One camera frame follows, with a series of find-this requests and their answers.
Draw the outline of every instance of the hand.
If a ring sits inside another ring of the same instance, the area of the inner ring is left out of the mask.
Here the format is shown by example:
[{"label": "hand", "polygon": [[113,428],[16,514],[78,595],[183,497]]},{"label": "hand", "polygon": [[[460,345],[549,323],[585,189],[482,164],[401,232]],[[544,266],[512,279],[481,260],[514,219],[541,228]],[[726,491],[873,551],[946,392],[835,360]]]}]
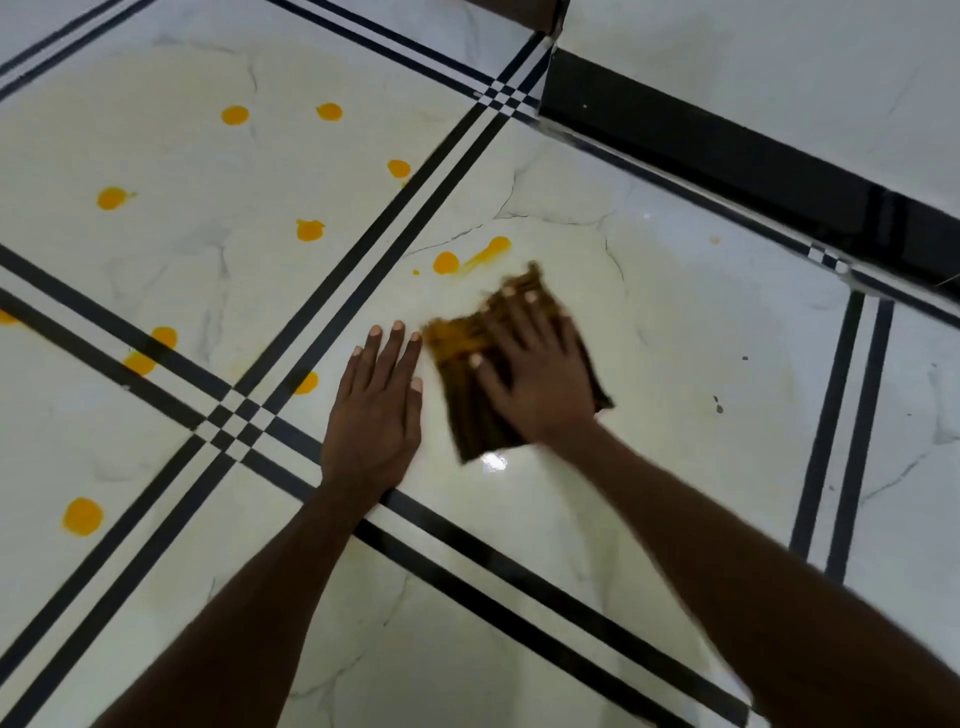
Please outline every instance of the hand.
[{"label": "hand", "polygon": [[363,513],[400,484],[420,447],[423,382],[413,373],[422,342],[414,332],[397,362],[403,332],[403,322],[395,322],[377,356],[383,330],[370,329],[366,347],[353,350],[326,426],[324,486],[351,489],[364,501]]},{"label": "hand", "polygon": [[593,422],[593,394],[577,346],[577,331],[569,313],[562,310],[562,336],[558,338],[533,291],[527,292],[526,304],[510,287],[503,289],[503,296],[519,341],[493,318],[485,303],[480,313],[487,331],[510,361],[513,388],[504,386],[491,363],[479,353],[470,357],[470,365],[493,408],[517,432],[530,442],[553,447],[555,438]]}]

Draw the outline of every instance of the person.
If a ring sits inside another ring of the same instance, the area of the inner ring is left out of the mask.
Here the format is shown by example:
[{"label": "person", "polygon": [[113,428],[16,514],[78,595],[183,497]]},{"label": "person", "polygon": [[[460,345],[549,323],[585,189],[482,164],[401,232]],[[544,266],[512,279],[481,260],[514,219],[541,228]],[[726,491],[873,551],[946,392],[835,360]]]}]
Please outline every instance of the person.
[{"label": "person", "polygon": [[[684,607],[778,726],[960,725],[960,679],[852,593],[594,419],[578,334],[505,289],[508,330],[483,311],[510,387],[476,354],[494,408],[589,480],[646,547]],[[323,482],[95,723],[276,725],[307,627],[351,531],[398,486],[420,445],[421,340],[396,322],[350,357],[330,413]]]}]

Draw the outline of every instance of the finger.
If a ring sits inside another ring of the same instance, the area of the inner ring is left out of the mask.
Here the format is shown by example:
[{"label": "finger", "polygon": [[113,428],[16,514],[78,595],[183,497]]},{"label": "finger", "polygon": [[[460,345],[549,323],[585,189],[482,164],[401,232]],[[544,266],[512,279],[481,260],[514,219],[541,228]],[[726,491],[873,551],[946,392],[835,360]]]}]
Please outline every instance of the finger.
[{"label": "finger", "polygon": [[546,314],[543,313],[543,306],[540,304],[537,294],[534,291],[527,291],[523,295],[523,298],[527,302],[527,310],[530,312],[530,318],[534,322],[534,328],[537,330],[537,334],[540,335],[543,347],[550,351],[558,352],[560,350],[560,342],[557,341],[557,334],[554,333],[553,327],[550,326],[550,322],[546,318]]},{"label": "finger", "polygon": [[526,312],[523,302],[518,299],[516,291],[509,285],[503,287],[503,298],[507,301],[507,310],[510,311],[510,318],[514,320],[516,333],[527,351],[532,352],[540,349],[540,337],[530,323],[530,315]]},{"label": "finger", "polygon": [[376,353],[380,351],[380,337],[383,335],[383,329],[374,326],[367,334],[367,346],[363,348],[360,354],[360,362],[357,364],[357,373],[353,377],[353,386],[351,392],[363,392],[370,385],[370,377],[373,373],[373,364],[376,363]]},{"label": "finger", "polygon": [[379,392],[387,386],[390,381],[390,375],[394,372],[396,358],[400,356],[400,347],[403,345],[403,322],[394,321],[394,327],[390,329],[390,338],[387,339],[387,346],[383,348],[380,355],[376,358],[376,365],[373,367],[373,376],[370,380],[371,389]]},{"label": "finger", "polygon": [[506,417],[507,410],[510,408],[510,393],[507,391],[507,388],[503,386],[503,382],[500,381],[500,376],[496,373],[496,369],[493,368],[493,364],[479,353],[472,353],[470,355],[470,366],[473,367],[473,371],[476,373],[477,381],[480,382],[480,388],[483,389],[483,391],[487,393],[487,397],[490,398],[493,409]]},{"label": "finger", "polygon": [[410,341],[407,342],[407,348],[403,351],[403,356],[396,364],[394,375],[390,379],[390,387],[396,387],[398,392],[403,392],[410,384],[414,370],[417,369],[417,360],[420,358],[420,349],[423,347],[423,339],[418,331],[410,334]]},{"label": "finger", "polygon": [[516,358],[523,354],[523,348],[507,328],[493,317],[486,301],[480,304],[480,316],[493,342],[506,355],[510,363],[514,364]]},{"label": "finger", "polygon": [[360,362],[360,347],[353,347],[353,353],[347,362],[347,368],[344,369],[344,375],[340,377],[340,388],[337,390],[337,399],[334,402],[339,404],[350,394],[350,388],[353,386],[353,378],[356,376],[357,364]]},{"label": "finger", "polygon": [[423,409],[423,380],[415,376],[407,387],[406,422],[404,437],[414,449],[420,446],[420,411]]},{"label": "finger", "polygon": [[564,352],[579,356],[580,346],[578,342],[580,341],[580,335],[577,333],[577,328],[573,325],[570,312],[565,308],[560,309],[560,332],[564,338]]}]

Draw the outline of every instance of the orange stain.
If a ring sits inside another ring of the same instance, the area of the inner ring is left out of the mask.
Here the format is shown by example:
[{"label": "orange stain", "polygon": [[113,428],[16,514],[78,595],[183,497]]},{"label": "orange stain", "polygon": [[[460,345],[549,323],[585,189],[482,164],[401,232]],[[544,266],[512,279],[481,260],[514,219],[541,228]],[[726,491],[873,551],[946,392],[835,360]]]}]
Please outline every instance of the orange stain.
[{"label": "orange stain", "polygon": [[89,498],[70,502],[63,513],[63,527],[74,536],[89,536],[104,522],[104,509]]},{"label": "orange stain", "polygon": [[308,374],[304,380],[300,383],[300,386],[297,387],[297,390],[294,392],[295,395],[308,395],[313,390],[317,388],[317,382],[320,381],[320,378],[317,376],[316,372],[311,372]]},{"label": "orange stain", "polygon": [[387,169],[389,169],[390,174],[398,180],[402,180],[404,177],[410,177],[410,165],[403,161],[403,159],[391,159],[387,162]]},{"label": "orange stain", "polygon": [[498,255],[503,255],[509,251],[510,246],[511,242],[509,237],[497,235],[493,240],[490,241],[490,244],[486,248],[464,263],[464,273],[469,273],[478,265],[480,265],[480,263],[489,263],[493,261]]},{"label": "orange stain", "polygon": [[246,107],[227,107],[220,114],[224,124],[229,127],[238,127],[250,118],[250,112]]},{"label": "orange stain", "polygon": [[460,268],[460,259],[450,251],[443,251],[433,261],[433,269],[441,276],[456,273],[458,268]]},{"label": "orange stain", "polygon": [[317,107],[317,115],[323,121],[340,121],[340,118],[344,115],[344,110],[336,104],[320,104]]},{"label": "orange stain", "polygon": [[[158,342],[173,349],[177,345],[177,332],[170,327],[157,327],[151,334]],[[154,370],[156,362],[146,354],[133,352],[124,360],[124,365],[140,376],[146,376]]]},{"label": "orange stain", "polygon": [[324,236],[324,224],[320,220],[298,220],[297,237],[304,243],[312,243]]},{"label": "orange stain", "polygon": [[136,197],[136,193],[120,187],[104,187],[97,195],[97,206],[100,209],[117,209],[131,197]]}]

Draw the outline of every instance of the yellow liquid spill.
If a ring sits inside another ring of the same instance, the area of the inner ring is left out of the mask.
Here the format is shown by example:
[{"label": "yellow liquid spill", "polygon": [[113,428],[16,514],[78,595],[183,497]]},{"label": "yellow liquid spill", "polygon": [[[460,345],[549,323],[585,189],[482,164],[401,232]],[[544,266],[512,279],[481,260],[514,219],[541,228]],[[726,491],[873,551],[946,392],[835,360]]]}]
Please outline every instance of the yellow liquid spill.
[{"label": "yellow liquid spill", "polygon": [[323,121],[340,121],[344,115],[344,110],[336,104],[320,104],[317,107],[317,115]]},{"label": "yellow liquid spill", "polygon": [[237,127],[245,123],[250,118],[250,112],[246,107],[227,107],[220,114],[224,124],[229,127]]},{"label": "yellow liquid spill", "polygon": [[480,265],[480,263],[492,262],[499,255],[503,255],[509,251],[510,247],[510,238],[504,237],[503,235],[497,235],[493,240],[490,241],[490,244],[486,248],[464,263],[464,273],[469,273],[478,265]]},{"label": "yellow liquid spill", "polygon": [[320,378],[317,376],[316,372],[311,372],[306,376],[306,378],[300,383],[300,386],[297,387],[297,390],[294,392],[295,395],[308,395],[313,390],[317,388],[317,382],[320,381]]},{"label": "yellow liquid spill", "polygon": [[460,268],[460,259],[450,251],[443,251],[433,261],[433,269],[441,276],[456,273]]},{"label": "yellow liquid spill", "polygon": [[63,513],[63,527],[74,536],[89,536],[103,522],[104,509],[85,497],[73,500]]},{"label": "yellow liquid spill", "polygon": [[[164,344],[170,349],[177,345],[177,332],[170,327],[157,327],[151,334],[158,342]],[[124,360],[124,365],[132,369],[140,376],[146,376],[154,370],[156,362],[146,354],[133,352]]]},{"label": "yellow liquid spill", "polygon": [[97,195],[97,206],[100,209],[117,209],[131,197],[136,197],[136,193],[120,187],[104,187]]},{"label": "yellow liquid spill", "polygon": [[324,236],[324,224],[320,220],[298,220],[297,237],[304,243],[312,243]]},{"label": "yellow liquid spill", "polygon": [[410,177],[410,165],[403,161],[403,159],[391,159],[387,162],[387,169],[389,169],[390,174],[398,180],[402,180],[404,177]]}]

